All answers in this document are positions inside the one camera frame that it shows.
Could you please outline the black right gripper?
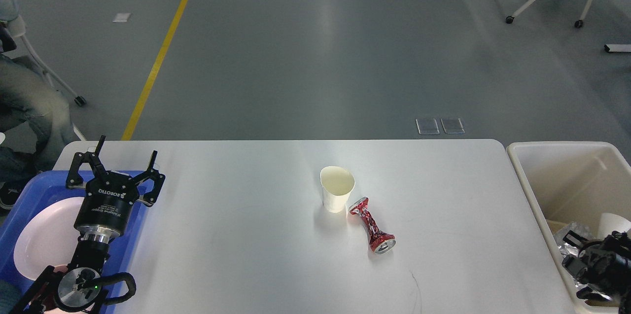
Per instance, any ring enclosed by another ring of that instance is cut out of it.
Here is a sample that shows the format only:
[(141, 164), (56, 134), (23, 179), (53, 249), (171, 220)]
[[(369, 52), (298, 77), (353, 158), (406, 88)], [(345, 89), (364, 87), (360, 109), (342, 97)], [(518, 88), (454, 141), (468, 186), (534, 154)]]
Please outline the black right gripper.
[(626, 232), (613, 231), (603, 240), (568, 231), (564, 242), (578, 249), (562, 266), (581, 284), (575, 294), (579, 300), (613, 302), (630, 296), (630, 238)]

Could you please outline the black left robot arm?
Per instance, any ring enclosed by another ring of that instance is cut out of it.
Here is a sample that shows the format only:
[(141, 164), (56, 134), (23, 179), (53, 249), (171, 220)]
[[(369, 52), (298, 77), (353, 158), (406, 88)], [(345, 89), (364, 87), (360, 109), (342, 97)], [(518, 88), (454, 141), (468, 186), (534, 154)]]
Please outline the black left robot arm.
[(66, 177), (66, 188), (85, 190), (73, 224), (79, 235), (70, 262), (65, 271), (45, 267), (11, 308), (12, 314), (42, 314), (50, 303), (68, 313), (97, 314), (135, 295), (136, 282), (129, 272), (105, 276), (104, 265), (111, 242), (125, 234), (135, 204), (152, 207), (166, 177), (155, 168), (157, 151), (138, 175), (106, 170), (99, 159), (104, 143), (102, 135), (95, 150), (77, 152)]

